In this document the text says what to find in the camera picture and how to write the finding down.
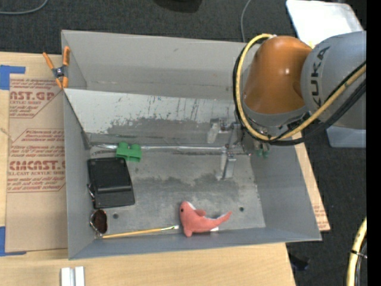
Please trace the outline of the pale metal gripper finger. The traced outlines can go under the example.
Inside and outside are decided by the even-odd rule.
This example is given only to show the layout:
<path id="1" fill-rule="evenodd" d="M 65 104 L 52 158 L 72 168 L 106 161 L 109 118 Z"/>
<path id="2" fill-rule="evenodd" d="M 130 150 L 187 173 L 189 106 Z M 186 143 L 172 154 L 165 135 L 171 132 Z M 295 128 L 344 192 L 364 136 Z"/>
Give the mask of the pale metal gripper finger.
<path id="1" fill-rule="evenodd" d="M 207 143 L 215 143 L 220 135 L 232 132 L 235 124 L 235 122 L 228 122 L 228 120 L 224 118 L 211 119 L 210 127 L 207 132 Z"/>
<path id="2" fill-rule="evenodd" d="M 230 179 L 233 177 L 236 164 L 235 154 L 228 148 L 225 148 L 221 154 L 220 177 Z"/>

